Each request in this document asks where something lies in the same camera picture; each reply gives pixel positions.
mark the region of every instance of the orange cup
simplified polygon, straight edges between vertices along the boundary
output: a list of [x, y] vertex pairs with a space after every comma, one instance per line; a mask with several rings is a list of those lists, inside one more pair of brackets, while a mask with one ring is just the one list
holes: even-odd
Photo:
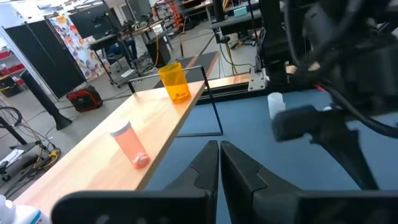
[[191, 97], [180, 62], [170, 63], [160, 68], [158, 72], [173, 103], [181, 103]]
[[115, 125], [110, 135], [116, 140], [123, 153], [136, 169], [141, 169], [148, 165], [150, 157], [132, 129], [130, 121], [121, 121]]

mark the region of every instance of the white bottle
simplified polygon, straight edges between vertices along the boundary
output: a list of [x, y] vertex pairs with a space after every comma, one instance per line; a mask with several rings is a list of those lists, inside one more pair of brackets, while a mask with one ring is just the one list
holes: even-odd
[[0, 195], [0, 224], [51, 224], [39, 209], [25, 205], [15, 205]]
[[281, 93], [271, 93], [268, 95], [268, 109], [271, 119], [274, 119], [277, 113], [286, 110], [284, 98]]

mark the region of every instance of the concrete floor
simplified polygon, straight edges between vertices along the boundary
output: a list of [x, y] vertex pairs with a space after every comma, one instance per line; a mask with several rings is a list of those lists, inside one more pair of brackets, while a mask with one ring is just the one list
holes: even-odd
[[[218, 44], [214, 33], [208, 28], [209, 23], [207, 21], [202, 22], [196, 28], [186, 31], [186, 34], [181, 35], [184, 57], [192, 57], [199, 55], [200, 53], [208, 53], [219, 50]], [[176, 37], [171, 40], [174, 51], [170, 51], [171, 61], [181, 58], [180, 51], [180, 39]], [[143, 54], [146, 50], [145, 45], [141, 38], [136, 39], [136, 48], [138, 56]], [[223, 46], [223, 52], [226, 54], [226, 49]], [[256, 49], [251, 46], [243, 46], [237, 50], [232, 51], [234, 63], [251, 63], [254, 65], [254, 56]], [[231, 66], [221, 56], [222, 66], [219, 66], [219, 60], [215, 64], [213, 71], [210, 75], [210, 79], [218, 77], [227, 77], [232, 75]], [[127, 68], [127, 63], [124, 59], [121, 60], [122, 66]], [[238, 72], [246, 72], [249, 70], [248, 66], [236, 67]], [[159, 81], [159, 78], [148, 78], [139, 83], [135, 84], [137, 91], [150, 90]], [[101, 95], [102, 99], [116, 98], [104, 102], [104, 105], [97, 110], [87, 111], [79, 113], [71, 108], [70, 102], [62, 98], [59, 101], [55, 101], [57, 108], [60, 108], [61, 114], [65, 117], [73, 120], [72, 125], [69, 127], [57, 131], [55, 129], [55, 123], [53, 118], [44, 110], [43, 106], [37, 101], [33, 94], [26, 90], [16, 96], [4, 99], [3, 102], [7, 105], [11, 105], [17, 108], [23, 115], [26, 123], [38, 133], [45, 135], [62, 150], [62, 155], [65, 155], [70, 151], [78, 142], [80, 142], [91, 130], [93, 130], [102, 120], [104, 120], [110, 113], [112, 113], [126, 98], [131, 94], [127, 86], [116, 88], [109, 84], [107, 76], [101, 75], [97, 79], [90, 82]], [[2, 114], [1, 116], [12, 120], [9, 114]], [[33, 142], [34, 138], [31, 133], [26, 131], [24, 128], [17, 129], [17, 132], [27, 141]], [[0, 144], [2, 150], [0, 150], [0, 160], [9, 154], [9, 146], [15, 146], [17, 141], [11, 136], [5, 129], [0, 129]], [[9, 182], [3, 182], [0, 180], [0, 194], [4, 194], [7, 189], [14, 182], [17, 181], [20, 174], [14, 176]], [[19, 189], [16, 193], [11, 195], [9, 199], [14, 200], [17, 198], [25, 189], [27, 189], [34, 180]]]

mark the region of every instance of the black partition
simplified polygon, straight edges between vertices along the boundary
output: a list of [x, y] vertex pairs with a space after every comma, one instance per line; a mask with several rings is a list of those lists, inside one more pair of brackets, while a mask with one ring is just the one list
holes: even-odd
[[69, 50], [47, 21], [7, 28], [6, 32], [57, 98], [86, 81]]

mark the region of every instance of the colorful poster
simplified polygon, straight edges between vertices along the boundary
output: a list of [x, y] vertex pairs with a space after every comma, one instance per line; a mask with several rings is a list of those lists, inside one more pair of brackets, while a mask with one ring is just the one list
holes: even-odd
[[[49, 20], [68, 47], [69, 52], [76, 60], [87, 80], [96, 77], [97, 74], [104, 70], [98, 57], [89, 47], [89, 43], [94, 41], [94, 38], [87, 37], [82, 39], [68, 16], [57, 16]], [[105, 64], [105, 67], [109, 69], [109, 62], [103, 58], [102, 52], [99, 50], [97, 54]]]

